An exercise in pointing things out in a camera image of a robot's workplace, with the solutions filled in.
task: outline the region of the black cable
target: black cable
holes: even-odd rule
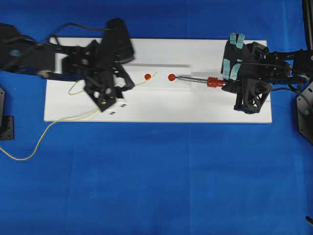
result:
[[[280,87],[280,88],[276,88],[276,89],[272,90],[272,92],[276,92],[276,91],[290,91],[290,92],[294,92],[294,93],[298,94],[299,96],[301,96],[306,101],[306,103],[308,104],[308,106],[311,110],[311,114],[313,114],[313,107],[310,105],[309,100],[304,95],[302,95],[300,92],[293,91],[293,90],[291,90],[289,88],[285,88],[285,87]]]
[[[6,65],[4,65],[2,68],[0,68],[0,71],[6,71],[7,69],[11,68],[12,66],[16,65],[21,59],[23,59],[24,57],[26,57],[27,55],[29,55],[30,53],[32,53],[36,48],[38,47],[42,47],[44,46],[42,43],[46,43],[50,37],[52,35],[55,35],[56,33],[58,33],[59,31],[61,31],[62,29],[68,27],[68,26],[75,26],[75,27],[79,27],[79,28],[84,28],[84,29],[88,29],[88,30],[93,30],[93,31],[106,31],[106,30],[111,30],[111,29],[99,29],[99,28],[93,28],[93,27],[88,27],[88,26],[84,26],[84,25],[80,25],[80,24],[76,24],[76,23],[66,23],[58,28],[56,28],[52,33],[50,33],[47,37],[44,37],[42,40],[39,41],[39,43],[37,43],[35,40],[35,45],[33,45],[32,47],[29,47],[28,49],[26,49],[25,51],[23,51],[23,53],[18,56],[15,57],[14,59],[12,59],[11,61],[9,61]]]
[[[33,42],[35,42],[36,40],[28,35],[24,35],[24,34],[21,34],[20,36],[17,36],[17,37],[14,37],[14,38],[10,38],[10,39],[4,39],[3,42],[4,43],[13,43],[17,40],[20,40],[20,39],[30,39],[32,40]]]
[[[281,69],[286,69],[286,67],[279,66],[279,65],[271,65],[271,64],[260,64],[260,63],[253,63],[253,62],[237,62],[238,64],[248,64],[248,65],[259,65],[259,66],[268,66],[268,67],[276,67]]]

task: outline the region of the robotic arm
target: robotic arm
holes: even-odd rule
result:
[[[117,99],[123,99],[122,92],[134,87],[122,66],[134,59],[134,49],[121,19],[107,22],[101,31],[104,31],[101,43],[93,40],[86,47],[67,47],[60,45],[56,37],[57,44],[36,43],[14,26],[0,24],[0,68],[50,80],[85,80],[84,90],[103,112]],[[62,60],[62,74],[54,73],[56,53],[67,55]],[[125,85],[116,87],[115,77],[123,78]]]

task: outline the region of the red ball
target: red ball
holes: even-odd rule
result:
[[[175,78],[176,78],[175,74],[168,75],[168,80],[170,80],[171,82],[173,82]]]
[[[150,78],[151,78],[151,75],[147,73],[147,74],[145,75],[145,79],[146,79],[146,80],[149,80]]]

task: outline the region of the black mount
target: black mount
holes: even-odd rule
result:
[[[307,98],[310,106],[313,108],[313,83],[311,83],[303,92],[302,95]],[[313,144],[313,113],[303,97],[297,98],[298,108],[298,127],[300,133]]]
[[[4,98],[5,92],[0,87],[0,141],[14,139],[14,118],[13,116],[4,116]]]

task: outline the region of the light blue tape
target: light blue tape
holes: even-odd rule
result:
[[[237,34],[231,33],[229,36],[230,44],[236,45],[237,44]]]
[[[223,60],[223,79],[229,79],[230,72],[230,61],[227,59]]]
[[[237,80],[237,74],[240,69],[241,64],[235,64],[231,70],[230,78],[231,80]]]
[[[245,40],[245,36],[244,34],[239,34],[239,37],[238,37],[238,41],[237,41],[237,44],[236,44],[236,47],[239,48],[239,49],[242,49],[243,46],[244,46],[244,40]]]

